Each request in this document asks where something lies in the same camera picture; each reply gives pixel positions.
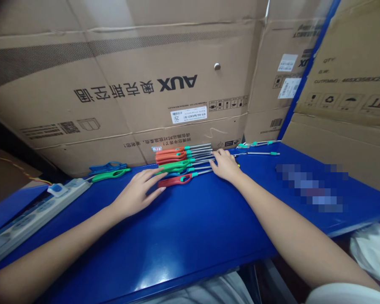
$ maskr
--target white sleeve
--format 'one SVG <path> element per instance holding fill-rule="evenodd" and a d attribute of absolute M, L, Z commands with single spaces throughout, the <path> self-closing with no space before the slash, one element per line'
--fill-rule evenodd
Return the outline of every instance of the white sleeve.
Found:
<path fill-rule="evenodd" d="M 380 304 L 380 292 L 356 284 L 332 283 L 314 289 L 306 304 Z"/>

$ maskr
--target white label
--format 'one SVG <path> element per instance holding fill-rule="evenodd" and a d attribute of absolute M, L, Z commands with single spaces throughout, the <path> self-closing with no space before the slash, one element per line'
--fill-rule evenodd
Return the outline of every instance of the white label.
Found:
<path fill-rule="evenodd" d="M 174 124 L 192 120 L 206 119 L 207 106 L 185 110 L 176 110 L 170 112 L 170 115 L 172 116 L 172 122 Z"/>
<path fill-rule="evenodd" d="M 277 99 L 294 98 L 297 92 L 301 78 L 286 78 Z"/>
<path fill-rule="evenodd" d="M 294 64 L 296 63 L 298 55 L 283 54 L 282 61 L 280 61 L 278 72 L 291 72 Z"/>

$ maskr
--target power strip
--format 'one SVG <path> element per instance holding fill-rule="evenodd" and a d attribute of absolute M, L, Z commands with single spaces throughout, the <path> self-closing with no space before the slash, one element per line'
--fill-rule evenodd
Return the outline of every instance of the power strip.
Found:
<path fill-rule="evenodd" d="M 89 189 L 91 185 L 84 179 L 73 179 L 65 185 L 69 191 L 64 195 L 58 198 L 52 196 L 43 204 L 38 204 L 32 210 L 27 211 L 28 215 L 21 215 L 13 221 L 11 226 L 1 230 L 0 236 L 8 238 L 8 241 L 0 247 L 0 261 Z"/>

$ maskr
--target hand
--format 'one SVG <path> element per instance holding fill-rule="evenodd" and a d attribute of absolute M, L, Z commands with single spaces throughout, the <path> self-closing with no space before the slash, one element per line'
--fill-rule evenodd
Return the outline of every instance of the hand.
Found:
<path fill-rule="evenodd" d="M 118 220 L 121 221 L 145 209 L 166 189 L 166 187 L 161 187 L 148 196 L 146 195 L 153 185 L 167 175 L 167 173 L 162 173 L 153 176 L 162 170 L 163 168 L 147 169 L 135 174 L 130 183 L 109 206 Z"/>
<path fill-rule="evenodd" d="M 240 174 L 243 174 L 235 161 L 235 157 L 231 155 L 229 151 L 219 149 L 212 153 L 218 163 L 217 166 L 214 161 L 210 160 L 211 168 L 216 175 L 229 181 L 230 183 L 233 183 L 233 181 L 237 179 Z"/>

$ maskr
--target blue workbench surface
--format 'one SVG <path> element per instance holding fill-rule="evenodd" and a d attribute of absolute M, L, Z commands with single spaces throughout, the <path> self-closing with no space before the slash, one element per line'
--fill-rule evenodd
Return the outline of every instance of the blue workbench surface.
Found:
<path fill-rule="evenodd" d="M 330 236 L 380 220 L 380 192 L 283 144 L 255 148 L 280 156 L 240 155 L 241 169 Z M 244 149 L 231 153 L 244 152 Z M 325 179 L 341 196 L 344 212 L 318 212 L 278 179 L 278 164 Z M 46 226 L 0 262 L 0 268 L 109 205 L 143 168 L 95 183 Z M 150 207 L 121 222 L 76 261 L 40 299 L 51 303 L 127 303 L 179 288 L 276 254 L 238 191 L 213 173 L 173 186 Z"/>

